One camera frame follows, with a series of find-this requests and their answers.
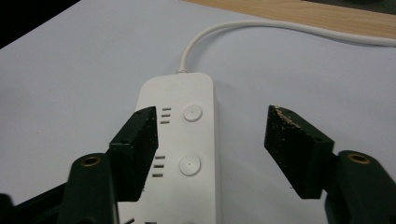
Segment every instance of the round button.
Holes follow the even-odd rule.
[[[189,105],[184,110],[184,119],[189,122],[195,122],[202,117],[202,108],[198,105]]]
[[[193,176],[198,174],[201,170],[201,161],[197,156],[190,155],[183,157],[178,166],[183,175]]]

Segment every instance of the dark background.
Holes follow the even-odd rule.
[[[0,0],[0,49],[79,0]]]

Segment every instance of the screw hole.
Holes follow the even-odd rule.
[[[123,144],[129,144],[129,139],[126,139],[126,138],[121,139],[121,142],[122,142]]]
[[[91,218],[84,218],[82,219],[78,224],[95,224],[95,221],[93,221]]]
[[[356,163],[369,164],[371,162],[367,157],[365,157],[361,154],[351,153],[347,156],[349,157],[350,160],[352,160]]]
[[[99,157],[89,157],[89,158],[85,159],[81,163],[81,165],[83,165],[83,166],[94,166],[94,165],[96,165],[99,162],[100,162],[100,158]]]

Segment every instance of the power strip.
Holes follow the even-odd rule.
[[[220,224],[219,152],[213,81],[202,73],[155,77],[136,110],[157,107],[159,148],[137,203],[120,203],[134,224]]]

